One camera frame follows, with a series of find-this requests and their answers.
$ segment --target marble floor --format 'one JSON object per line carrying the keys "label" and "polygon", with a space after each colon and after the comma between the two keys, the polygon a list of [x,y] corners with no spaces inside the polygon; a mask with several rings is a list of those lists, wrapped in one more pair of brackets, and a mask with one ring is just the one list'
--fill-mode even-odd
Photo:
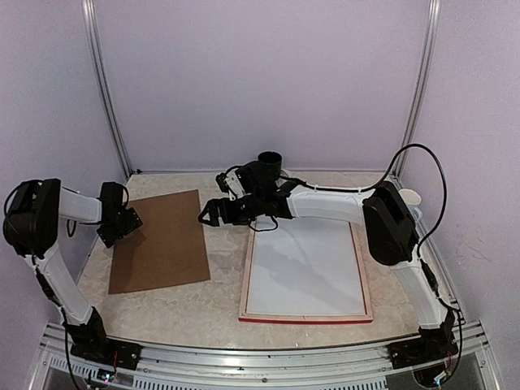
{"label": "marble floor", "polygon": [[[298,172],[310,183],[366,186],[377,173]],[[140,199],[198,189],[201,206],[222,197],[215,173],[133,175],[130,198]],[[226,349],[286,349],[347,345],[414,333],[414,310],[395,276],[375,262],[366,234],[357,227],[365,262],[374,321],[349,325],[287,325],[238,321],[247,227],[204,227],[211,280],[145,292],[108,295],[112,250],[93,248],[79,288],[97,308],[110,336],[169,345]]]}

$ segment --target lavender wall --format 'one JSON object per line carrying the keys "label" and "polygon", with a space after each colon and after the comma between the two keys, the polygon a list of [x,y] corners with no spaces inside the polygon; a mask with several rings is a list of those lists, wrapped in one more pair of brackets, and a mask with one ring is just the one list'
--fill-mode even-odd
{"label": "lavender wall", "polygon": [[[58,177],[97,196],[122,180],[98,96],[77,0],[0,1],[0,199],[21,180]],[[78,275],[94,231],[60,244]],[[0,239],[0,388],[22,388],[54,316],[24,260]]]}
{"label": "lavender wall", "polygon": [[[434,240],[470,320],[481,319],[505,380],[520,380],[520,2],[443,0],[416,141],[444,165],[448,209]],[[440,207],[438,174],[414,152],[405,184]]]}
{"label": "lavender wall", "polygon": [[96,0],[115,110],[143,170],[382,169],[399,147],[427,0]]}

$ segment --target aluminum frame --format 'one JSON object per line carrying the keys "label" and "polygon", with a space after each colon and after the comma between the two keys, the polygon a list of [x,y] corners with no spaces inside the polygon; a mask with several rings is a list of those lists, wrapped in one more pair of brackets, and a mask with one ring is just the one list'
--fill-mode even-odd
{"label": "aluminum frame", "polygon": [[96,22],[96,10],[93,0],[82,0],[84,25],[89,41],[90,55],[93,61],[94,74],[99,88],[99,96],[102,100],[103,110],[105,111],[106,121],[110,129],[110,136],[114,142],[115,152],[119,161],[119,165],[126,179],[132,175],[132,164],[128,152],[124,146],[123,136],[119,130],[119,125],[115,117],[114,105],[108,82],[106,80],[105,67],[103,65],[103,56],[101,43],[99,40],[98,24]]}
{"label": "aluminum frame", "polygon": [[[426,36],[424,37],[424,45],[422,47],[421,61],[419,63],[419,73],[415,83],[414,97],[409,110],[408,119],[406,120],[405,135],[401,142],[401,147],[408,145],[413,139],[417,127],[418,117],[423,104],[424,93],[426,92],[428,76],[431,69],[431,59],[436,43],[437,28],[440,16],[440,0],[430,0],[430,10],[428,12],[428,22]],[[401,177],[406,159],[410,150],[406,150],[397,158],[396,166],[393,174]]]}
{"label": "aluminum frame", "polygon": [[[458,331],[454,332],[458,341]],[[66,371],[64,331],[57,324],[49,324],[35,358],[36,372],[28,387],[41,390],[50,368]],[[136,371],[118,369],[123,386],[117,388],[186,388],[194,390],[236,390],[258,388],[298,388],[324,390],[349,385],[384,383],[389,375],[411,371],[410,367],[393,370],[387,346],[404,336],[382,340],[315,349],[236,350],[170,346],[154,343],[143,345]],[[487,390],[500,390],[488,340],[480,323],[463,326],[463,356],[474,353],[480,364]],[[416,366],[429,366],[434,362]],[[110,368],[71,357],[73,371],[86,375],[97,368]]]}

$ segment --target brown cardboard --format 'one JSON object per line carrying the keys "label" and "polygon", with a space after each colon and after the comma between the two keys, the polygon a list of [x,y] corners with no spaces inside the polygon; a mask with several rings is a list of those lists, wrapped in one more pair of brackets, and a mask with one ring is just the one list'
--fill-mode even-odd
{"label": "brown cardboard", "polygon": [[143,225],[116,241],[109,294],[131,293],[210,278],[198,191],[149,197],[129,204]]}

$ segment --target metal pole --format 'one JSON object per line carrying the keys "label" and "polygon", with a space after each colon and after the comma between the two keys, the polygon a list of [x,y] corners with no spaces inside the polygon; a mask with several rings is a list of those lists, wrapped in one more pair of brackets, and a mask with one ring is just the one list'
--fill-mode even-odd
{"label": "metal pole", "polygon": [[105,68],[103,67],[103,57],[101,44],[99,41],[98,26],[96,24],[96,11],[94,9],[93,0],[82,0],[83,17],[89,41],[90,54],[93,60],[94,74],[96,75],[97,86],[99,87],[99,95],[102,100],[103,110],[105,111],[106,120],[110,129],[110,135],[114,142],[115,152],[119,160],[119,165],[123,170],[126,179],[132,174],[132,165],[128,157],[128,152],[124,146],[123,137],[119,130],[119,125],[115,117],[114,105],[112,104],[111,93],[106,81]]}
{"label": "metal pole", "polygon": [[[422,46],[421,63],[419,65],[419,74],[415,83],[414,97],[409,110],[408,119],[406,120],[406,129],[401,147],[408,145],[414,138],[415,128],[417,127],[419,111],[423,104],[424,93],[427,87],[428,75],[430,73],[431,58],[436,43],[437,26],[439,23],[440,0],[430,0],[430,10],[428,13],[428,22],[424,44]],[[405,162],[408,157],[409,150],[406,150],[399,156],[394,168],[393,174],[401,177]]]}

